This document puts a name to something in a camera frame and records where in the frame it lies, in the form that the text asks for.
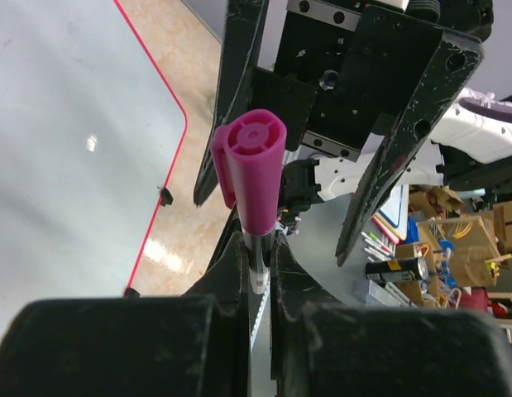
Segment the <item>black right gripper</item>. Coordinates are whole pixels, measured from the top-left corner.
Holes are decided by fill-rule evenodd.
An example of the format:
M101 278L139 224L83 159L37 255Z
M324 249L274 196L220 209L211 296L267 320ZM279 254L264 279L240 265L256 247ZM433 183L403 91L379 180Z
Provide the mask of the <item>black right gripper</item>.
M249 107L267 1L229 1L213 124L194 185L201 206L218 184L215 130ZM438 27L437 1L290 1L274 69L255 75L255 105L306 145L355 160L385 136L352 196L337 242L342 266L381 202L484 58L482 41Z

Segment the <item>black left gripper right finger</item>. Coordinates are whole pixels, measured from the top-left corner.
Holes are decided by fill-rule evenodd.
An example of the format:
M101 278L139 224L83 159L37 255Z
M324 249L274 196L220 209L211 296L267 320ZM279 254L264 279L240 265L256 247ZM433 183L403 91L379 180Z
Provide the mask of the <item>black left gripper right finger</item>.
M512 396L512 346L471 310L352 308L270 254L271 376L280 396Z

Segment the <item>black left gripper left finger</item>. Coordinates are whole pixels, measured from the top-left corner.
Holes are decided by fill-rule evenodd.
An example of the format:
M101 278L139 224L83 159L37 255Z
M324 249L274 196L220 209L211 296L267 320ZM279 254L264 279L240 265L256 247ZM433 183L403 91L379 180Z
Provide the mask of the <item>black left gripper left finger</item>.
M0 396L247 396L248 290L232 237L178 297L28 304L0 344Z

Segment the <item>magenta-capped whiteboard marker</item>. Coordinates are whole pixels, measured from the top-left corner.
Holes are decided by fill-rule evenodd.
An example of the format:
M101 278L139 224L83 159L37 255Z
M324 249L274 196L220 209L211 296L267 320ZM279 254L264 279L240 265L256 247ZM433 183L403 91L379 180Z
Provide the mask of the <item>magenta-capped whiteboard marker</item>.
M211 153L224 203L235 208L248 251L252 290L263 294L278 218L287 130L272 112L246 112L214 132Z

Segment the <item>pink-framed whiteboard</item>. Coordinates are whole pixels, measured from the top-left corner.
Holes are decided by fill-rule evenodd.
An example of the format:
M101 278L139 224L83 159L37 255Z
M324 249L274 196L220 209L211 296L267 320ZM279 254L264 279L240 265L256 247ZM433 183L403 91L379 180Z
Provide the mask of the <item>pink-framed whiteboard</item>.
M120 294L186 119L119 1L0 1L0 305Z

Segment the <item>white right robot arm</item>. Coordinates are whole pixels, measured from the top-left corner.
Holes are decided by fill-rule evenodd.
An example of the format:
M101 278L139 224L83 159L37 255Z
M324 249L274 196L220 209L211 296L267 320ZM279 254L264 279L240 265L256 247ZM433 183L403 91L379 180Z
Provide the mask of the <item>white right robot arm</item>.
M491 189L512 182L512 105L467 82L484 58L490 1L289 1L272 69L258 65L270 4L227 3L213 128L264 109L285 147L320 160L275 172L274 210L344 194L342 264L397 184Z

